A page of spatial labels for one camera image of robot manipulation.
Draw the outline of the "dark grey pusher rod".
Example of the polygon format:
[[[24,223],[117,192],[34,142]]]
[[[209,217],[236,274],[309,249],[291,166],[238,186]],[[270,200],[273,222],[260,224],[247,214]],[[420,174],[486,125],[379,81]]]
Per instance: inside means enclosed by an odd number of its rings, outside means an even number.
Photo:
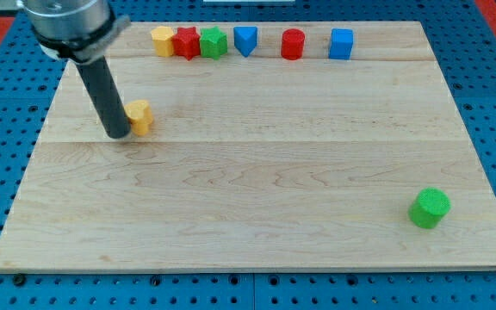
[[[105,133],[112,139],[126,137],[131,125],[106,59],[77,65],[77,70]]]

